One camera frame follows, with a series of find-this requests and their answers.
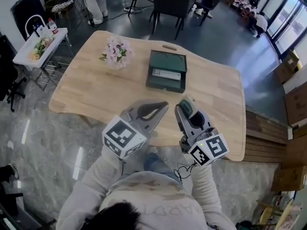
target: floor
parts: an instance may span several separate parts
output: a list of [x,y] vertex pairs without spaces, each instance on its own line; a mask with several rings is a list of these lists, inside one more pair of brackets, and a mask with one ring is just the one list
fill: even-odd
[[[120,15],[130,2],[108,0],[109,18]],[[151,5],[148,1],[137,3],[139,7],[148,5]],[[213,19],[207,19],[202,27],[198,27],[200,19],[190,13],[176,41],[176,19],[166,15],[161,15],[161,23],[151,35],[152,24],[148,22],[151,12],[147,8],[130,17],[122,15],[96,30],[176,43],[204,58],[235,67],[243,77],[246,104],[286,123],[283,88],[272,73],[278,65],[276,54],[264,35],[256,39],[240,25],[232,8],[219,4],[212,11]],[[69,32],[76,52],[94,30],[83,20],[77,29]],[[56,55],[69,56],[62,49]],[[5,102],[0,103],[0,166],[12,161],[16,164],[20,180],[14,183],[14,190],[24,193],[27,210],[43,220],[56,219],[76,180],[98,158],[105,125],[91,120],[96,125],[89,128],[75,115],[50,111],[52,86],[43,92],[27,82],[24,88],[26,98],[17,100],[15,113],[10,112]],[[83,155],[81,161],[76,159],[78,153]],[[180,155],[175,147],[165,149],[162,157],[174,167]],[[270,190],[276,168],[277,164],[226,160],[213,164],[223,212],[234,223],[251,219],[256,199]]]

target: white sweatshirt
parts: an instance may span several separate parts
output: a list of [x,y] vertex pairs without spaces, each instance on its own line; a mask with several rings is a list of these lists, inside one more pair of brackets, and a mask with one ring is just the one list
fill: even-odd
[[142,230],[215,229],[210,225],[236,229],[221,211],[211,166],[193,168],[191,196],[174,179],[154,172],[137,172],[113,183],[120,168],[116,163],[104,156],[97,159],[64,203],[57,230],[79,230],[86,218],[122,201],[141,213],[138,227]]

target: remote control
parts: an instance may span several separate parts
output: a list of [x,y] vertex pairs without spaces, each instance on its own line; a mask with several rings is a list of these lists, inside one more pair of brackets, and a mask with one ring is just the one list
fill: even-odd
[[166,79],[173,79],[178,81],[181,79],[181,74],[178,72],[165,71],[160,69],[153,69],[153,76],[166,78]]

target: plastic bottle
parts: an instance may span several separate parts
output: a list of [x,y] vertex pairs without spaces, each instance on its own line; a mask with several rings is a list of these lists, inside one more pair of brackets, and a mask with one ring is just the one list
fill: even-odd
[[58,33],[59,30],[57,28],[57,25],[51,18],[48,19],[48,25],[53,34]]

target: black cable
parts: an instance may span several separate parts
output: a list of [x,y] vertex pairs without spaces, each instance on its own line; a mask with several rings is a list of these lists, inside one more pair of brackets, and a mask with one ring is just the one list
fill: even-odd
[[[175,176],[178,177],[178,178],[180,179],[180,181],[182,182],[182,179],[187,179],[187,178],[191,175],[191,172],[192,172],[192,169],[193,169],[194,165],[196,165],[196,162],[195,162],[195,161],[194,161],[194,163],[193,163],[192,165],[190,165],[189,167],[186,167],[186,166],[184,166],[184,165],[183,165],[183,166],[180,166],[180,167],[178,168],[178,170],[174,170]],[[179,170],[180,170],[181,168],[185,168],[187,172],[190,170],[190,174],[189,174],[187,177],[181,177],[180,172],[179,172]]]

